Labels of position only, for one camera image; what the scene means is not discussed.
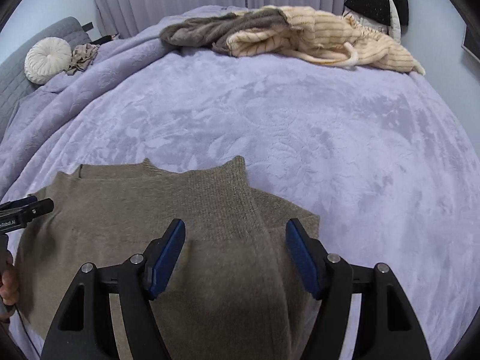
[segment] black cable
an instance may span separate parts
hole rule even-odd
[[[27,328],[25,327],[25,324],[23,323],[23,318],[22,318],[22,315],[20,314],[20,310],[18,310],[17,305],[15,305],[15,310],[18,312],[18,317],[20,318],[20,322],[22,323],[23,331],[25,331],[25,334],[28,337],[28,341],[30,341],[30,344],[32,344],[35,353],[37,354],[38,358],[40,358],[40,353],[38,352],[37,347],[35,346],[32,339],[30,338],[30,335],[27,332]]]

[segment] metal screw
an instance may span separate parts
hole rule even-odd
[[[327,255],[327,260],[330,261],[331,263],[339,263],[341,258],[336,253],[330,253]]]
[[[132,264],[140,264],[143,261],[143,256],[141,254],[134,254],[130,257],[130,262]]]
[[[93,264],[91,262],[87,262],[86,264],[82,265],[82,272],[84,274],[89,273],[93,269]]]
[[[384,264],[383,262],[381,262],[381,263],[379,263],[379,264],[377,265],[377,269],[378,269],[380,272],[382,272],[383,274],[387,273],[387,272],[390,270],[390,268],[388,267],[388,265],[387,265],[387,264]]]

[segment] blue-gray wall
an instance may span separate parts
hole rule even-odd
[[[462,49],[465,23],[449,0],[409,0],[402,44],[463,125],[480,157],[480,63]]]

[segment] blue gripper pad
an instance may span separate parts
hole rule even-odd
[[[295,223],[289,220],[285,229],[286,245],[300,274],[305,290],[318,300],[320,299],[320,285],[318,283],[317,266],[299,233],[300,231],[303,232],[304,237],[309,238],[303,228],[297,229]]]
[[[148,292],[154,299],[167,288],[184,243],[185,223],[179,220],[153,268],[152,286]]]

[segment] white wall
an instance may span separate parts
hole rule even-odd
[[[465,23],[449,0],[409,0],[402,44],[427,71],[480,157],[480,64],[462,49]]]
[[[92,22],[92,40],[100,38],[94,0],[22,0],[0,32],[0,64],[25,41],[49,25],[68,16],[81,25]]]

